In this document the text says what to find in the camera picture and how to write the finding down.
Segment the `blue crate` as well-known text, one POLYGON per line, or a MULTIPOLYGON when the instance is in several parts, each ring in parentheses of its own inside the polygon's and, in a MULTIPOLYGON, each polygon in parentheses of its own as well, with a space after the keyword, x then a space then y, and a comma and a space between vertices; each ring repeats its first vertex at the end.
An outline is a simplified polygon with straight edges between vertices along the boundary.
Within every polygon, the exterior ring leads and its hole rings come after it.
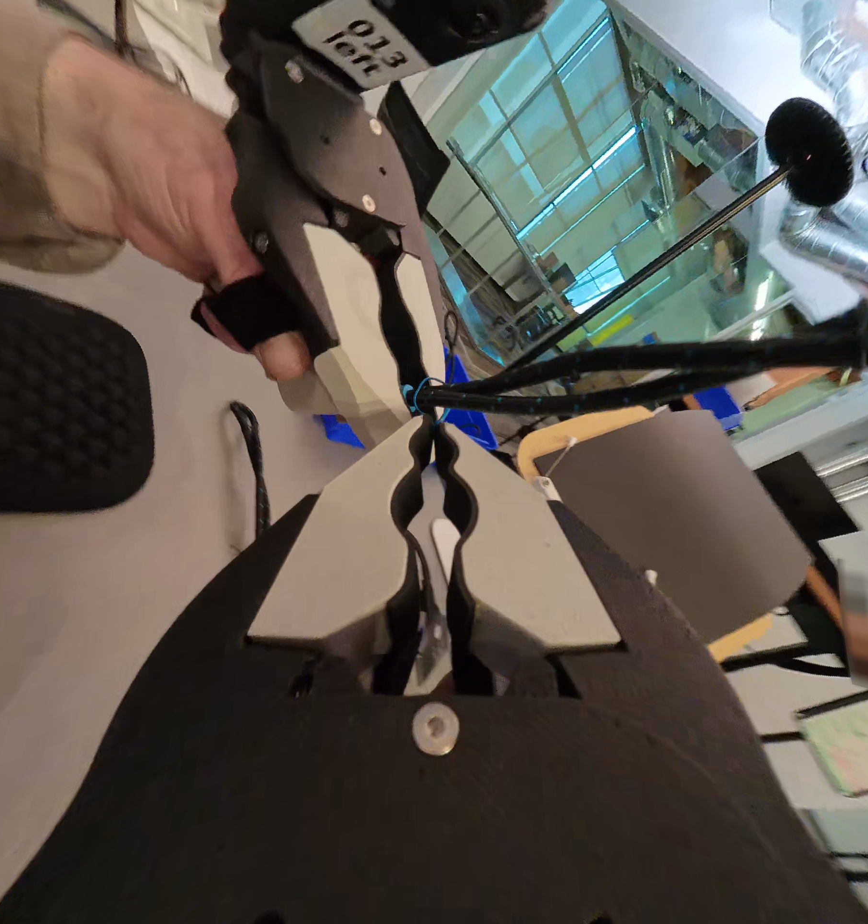
POLYGON ((721 426, 723 432, 737 431, 743 419, 743 409, 737 404, 725 386, 698 391, 693 395, 696 404, 702 410, 709 411, 721 426))

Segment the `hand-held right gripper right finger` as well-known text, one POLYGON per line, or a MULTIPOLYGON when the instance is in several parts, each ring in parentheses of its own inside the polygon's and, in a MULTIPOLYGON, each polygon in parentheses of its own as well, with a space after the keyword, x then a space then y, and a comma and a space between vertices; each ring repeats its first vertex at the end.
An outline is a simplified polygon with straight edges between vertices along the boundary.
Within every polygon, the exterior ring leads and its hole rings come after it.
POLYGON ((612 651, 622 636, 552 502, 454 425, 436 431, 443 516, 456 534, 446 619, 459 695, 501 695, 552 659, 612 651))

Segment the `black floor lamp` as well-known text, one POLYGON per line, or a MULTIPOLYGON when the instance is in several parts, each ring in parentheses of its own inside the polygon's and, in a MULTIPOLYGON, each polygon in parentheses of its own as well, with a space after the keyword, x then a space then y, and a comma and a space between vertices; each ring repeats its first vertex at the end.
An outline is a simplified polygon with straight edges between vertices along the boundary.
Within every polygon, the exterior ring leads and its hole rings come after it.
MULTIPOLYGON (((731 218, 747 210, 777 186, 785 186, 798 202, 819 208, 839 202, 851 189, 854 182, 851 147, 840 124, 820 104, 806 98, 784 101, 774 110, 766 124, 764 143, 774 171, 696 225, 670 248, 636 271, 625 283, 604 296, 601 308, 633 292, 640 284, 647 282, 704 238, 727 225, 731 218)), ((576 321, 568 322, 490 382, 497 387, 519 388, 582 372, 607 372, 614 369, 653 371, 660 368, 686 370, 692 375, 715 379, 730 379, 737 374, 742 377, 750 375, 755 367, 751 359, 689 358, 689 353, 702 347, 697 342, 683 346, 652 344, 593 348, 587 352, 538 361, 550 347, 556 346, 578 326, 576 321)))

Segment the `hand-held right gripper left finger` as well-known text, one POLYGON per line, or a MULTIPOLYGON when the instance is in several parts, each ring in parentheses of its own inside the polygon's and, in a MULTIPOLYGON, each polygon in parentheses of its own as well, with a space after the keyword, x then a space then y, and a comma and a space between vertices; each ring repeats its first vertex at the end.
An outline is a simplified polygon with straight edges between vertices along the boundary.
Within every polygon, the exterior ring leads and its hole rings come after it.
POLYGON ((343 660, 402 695, 421 638, 409 526, 424 502, 433 424, 413 418, 320 493, 253 623, 251 641, 343 660))

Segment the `whiteboard with green writing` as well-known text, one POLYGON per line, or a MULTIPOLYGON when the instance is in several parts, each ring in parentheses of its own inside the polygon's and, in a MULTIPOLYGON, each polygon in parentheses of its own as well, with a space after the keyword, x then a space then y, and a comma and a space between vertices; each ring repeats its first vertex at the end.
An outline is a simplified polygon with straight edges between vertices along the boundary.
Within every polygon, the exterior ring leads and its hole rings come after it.
POLYGON ((820 768, 845 797, 868 795, 868 691, 795 714, 820 768))

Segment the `blue twist tie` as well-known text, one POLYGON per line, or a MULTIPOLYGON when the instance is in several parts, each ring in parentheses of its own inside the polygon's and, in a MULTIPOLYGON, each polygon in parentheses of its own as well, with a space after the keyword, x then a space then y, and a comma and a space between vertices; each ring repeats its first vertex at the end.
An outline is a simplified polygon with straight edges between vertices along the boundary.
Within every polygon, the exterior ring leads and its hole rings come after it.
POLYGON ((449 386, 436 377, 428 376, 420 384, 402 387, 402 395, 407 410, 413 417, 428 418, 434 425, 440 425, 447 419, 450 408, 438 404, 449 392, 449 386))

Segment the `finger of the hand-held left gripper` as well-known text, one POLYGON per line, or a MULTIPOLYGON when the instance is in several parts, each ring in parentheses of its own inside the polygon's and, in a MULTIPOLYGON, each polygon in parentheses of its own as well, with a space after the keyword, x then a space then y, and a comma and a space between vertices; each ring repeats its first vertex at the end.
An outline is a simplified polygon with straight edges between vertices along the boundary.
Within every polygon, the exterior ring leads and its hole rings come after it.
POLYGON ((393 355, 400 385, 428 377, 446 382, 443 338, 422 260, 401 254, 394 264, 393 355))
POLYGON ((370 261, 330 227, 306 224, 334 331, 332 345, 313 349, 313 370, 278 384, 289 410, 335 414, 352 428, 401 428, 405 405, 394 354, 382 331, 382 291, 370 261))

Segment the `black mouse pad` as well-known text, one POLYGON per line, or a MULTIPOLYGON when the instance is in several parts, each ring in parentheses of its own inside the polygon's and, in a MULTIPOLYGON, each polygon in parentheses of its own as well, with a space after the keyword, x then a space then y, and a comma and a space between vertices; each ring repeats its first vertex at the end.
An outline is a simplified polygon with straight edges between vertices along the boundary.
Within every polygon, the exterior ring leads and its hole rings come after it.
POLYGON ((154 456, 140 343, 93 310, 0 282, 0 514, 115 507, 154 456))

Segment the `person's left forearm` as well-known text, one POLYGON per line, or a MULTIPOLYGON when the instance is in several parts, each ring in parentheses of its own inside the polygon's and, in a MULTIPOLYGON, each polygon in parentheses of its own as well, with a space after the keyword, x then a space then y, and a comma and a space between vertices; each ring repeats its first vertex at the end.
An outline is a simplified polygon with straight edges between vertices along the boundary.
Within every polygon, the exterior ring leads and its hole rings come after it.
POLYGON ((29 271, 98 271, 123 248, 76 230, 51 202, 44 175, 43 83, 64 40, 88 39, 35 2, 0 1, 0 261, 29 271))

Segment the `blue plastic bin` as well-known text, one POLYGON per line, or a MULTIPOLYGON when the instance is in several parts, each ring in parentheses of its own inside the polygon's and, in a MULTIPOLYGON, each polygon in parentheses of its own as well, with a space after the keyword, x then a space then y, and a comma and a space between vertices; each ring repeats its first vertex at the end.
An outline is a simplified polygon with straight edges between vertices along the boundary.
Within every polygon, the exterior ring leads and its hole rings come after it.
MULTIPOLYGON (((463 365, 463 361, 450 348, 444 347, 445 375, 448 385, 465 385, 471 380, 463 365)), ((336 415, 316 415, 316 422, 324 428, 326 438, 339 445, 348 445, 357 449, 365 449, 365 445, 358 438, 353 429, 343 419, 336 415)), ((498 449, 498 442, 487 419, 486 414, 480 411, 445 410, 441 417, 442 422, 449 422, 465 433, 477 445, 487 452, 498 449)))

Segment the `wooden-edged black board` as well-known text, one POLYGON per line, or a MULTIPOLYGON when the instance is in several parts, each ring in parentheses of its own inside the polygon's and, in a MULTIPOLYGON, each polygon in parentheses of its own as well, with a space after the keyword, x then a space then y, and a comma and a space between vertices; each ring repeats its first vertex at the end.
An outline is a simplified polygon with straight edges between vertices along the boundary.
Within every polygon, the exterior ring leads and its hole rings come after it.
POLYGON ((530 484, 568 437, 551 479, 562 502, 639 572, 654 569, 719 662, 763 637, 814 558, 706 410, 586 414, 518 446, 530 484))

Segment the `round silver duct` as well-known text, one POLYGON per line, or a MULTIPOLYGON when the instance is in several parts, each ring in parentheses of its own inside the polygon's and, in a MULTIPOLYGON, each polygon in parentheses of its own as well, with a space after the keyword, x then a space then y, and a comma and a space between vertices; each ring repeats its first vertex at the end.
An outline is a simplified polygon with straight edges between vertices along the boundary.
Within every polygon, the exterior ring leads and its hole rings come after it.
POLYGON ((825 208, 788 199, 778 236, 787 251, 868 286, 868 180, 825 208))

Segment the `person's left hand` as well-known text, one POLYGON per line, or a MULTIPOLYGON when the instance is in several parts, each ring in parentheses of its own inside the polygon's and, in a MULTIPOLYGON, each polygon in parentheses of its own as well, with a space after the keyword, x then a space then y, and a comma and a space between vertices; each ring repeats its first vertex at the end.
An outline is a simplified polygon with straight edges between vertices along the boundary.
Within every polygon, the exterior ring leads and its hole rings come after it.
POLYGON ((193 283, 261 274, 232 213, 235 161, 216 114, 76 36, 51 52, 40 98, 46 187, 68 225, 193 283))

